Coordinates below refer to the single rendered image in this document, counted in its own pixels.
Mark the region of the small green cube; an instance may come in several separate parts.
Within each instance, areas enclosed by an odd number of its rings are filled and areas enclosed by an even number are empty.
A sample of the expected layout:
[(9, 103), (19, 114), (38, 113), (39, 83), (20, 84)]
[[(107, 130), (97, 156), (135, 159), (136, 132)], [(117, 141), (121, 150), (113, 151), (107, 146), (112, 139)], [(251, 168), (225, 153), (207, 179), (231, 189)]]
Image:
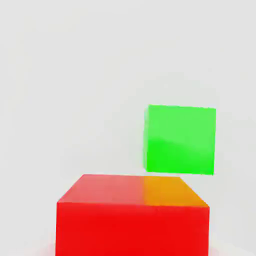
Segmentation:
[(216, 109), (150, 104), (145, 110), (143, 167), (150, 173), (213, 175)]

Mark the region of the small red cube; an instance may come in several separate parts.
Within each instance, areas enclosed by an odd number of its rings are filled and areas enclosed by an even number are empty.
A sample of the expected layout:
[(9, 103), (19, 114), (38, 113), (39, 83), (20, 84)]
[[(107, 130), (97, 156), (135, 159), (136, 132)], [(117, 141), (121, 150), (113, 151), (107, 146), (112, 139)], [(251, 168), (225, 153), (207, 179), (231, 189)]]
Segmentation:
[(209, 222), (180, 177), (85, 174), (56, 204), (55, 256), (209, 256)]

